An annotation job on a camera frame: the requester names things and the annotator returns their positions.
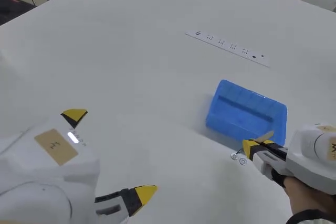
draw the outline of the human hand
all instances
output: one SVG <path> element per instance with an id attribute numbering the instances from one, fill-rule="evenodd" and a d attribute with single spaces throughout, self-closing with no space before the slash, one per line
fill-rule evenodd
<path id="1" fill-rule="evenodd" d="M 310 188 L 293 177 L 287 177 L 283 184 L 293 215 L 305 210 L 317 209 L 336 216 L 336 201 L 331 195 Z"/>

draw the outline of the metal washer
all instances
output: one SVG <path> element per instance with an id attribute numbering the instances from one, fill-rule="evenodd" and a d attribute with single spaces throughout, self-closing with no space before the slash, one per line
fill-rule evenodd
<path id="1" fill-rule="evenodd" d="M 232 153 L 232 154 L 231 154 L 231 158 L 232 158 L 233 160 L 237 160 L 237 159 L 238 159 L 238 154 L 237 154 L 237 153 Z"/>
<path id="2" fill-rule="evenodd" d="M 240 163 L 241 165 L 247 165 L 247 160 L 246 160 L 245 158 L 241 157 L 241 158 L 239 159 L 239 163 Z"/>

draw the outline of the power socket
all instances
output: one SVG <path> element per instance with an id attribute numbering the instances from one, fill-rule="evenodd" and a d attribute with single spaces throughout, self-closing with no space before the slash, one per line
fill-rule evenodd
<path id="1" fill-rule="evenodd" d="M 215 35 L 210 35 L 208 33 L 205 33 L 203 31 L 189 31 L 185 34 L 199 39 L 201 41 L 204 41 L 210 45 L 213 45 L 215 47 L 224 49 L 226 51 L 232 52 L 233 54 L 239 55 L 245 59 L 254 61 L 258 64 L 261 64 L 265 67 L 270 67 L 269 59 L 266 55 L 260 54 L 258 52 L 252 51 L 250 49 L 247 49 L 245 47 L 241 47 L 235 43 L 228 42 L 225 39 L 219 38 Z"/>

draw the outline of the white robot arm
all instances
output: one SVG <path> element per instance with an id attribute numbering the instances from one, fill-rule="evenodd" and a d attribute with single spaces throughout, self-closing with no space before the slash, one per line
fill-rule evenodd
<path id="1" fill-rule="evenodd" d="M 75 131 L 86 110 L 67 110 L 0 142 L 0 220 L 14 223 L 119 224 L 156 186 L 95 197 L 99 159 Z"/>

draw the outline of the yellow tip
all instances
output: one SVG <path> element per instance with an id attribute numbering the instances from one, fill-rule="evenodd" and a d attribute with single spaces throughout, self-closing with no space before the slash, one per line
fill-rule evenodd
<path id="1" fill-rule="evenodd" d="M 252 158 L 250 157 L 250 151 L 251 151 L 251 147 L 255 145 L 259 145 L 259 144 L 251 140 L 243 140 L 243 150 L 248 159 Z"/>
<path id="2" fill-rule="evenodd" d="M 85 109 L 70 109 L 63 111 L 63 114 L 78 122 L 83 116 L 88 113 Z"/>
<path id="3" fill-rule="evenodd" d="M 144 206 L 152 198 L 157 190 L 156 186 L 139 186 L 135 188 L 136 193 L 141 201 L 141 204 Z"/>

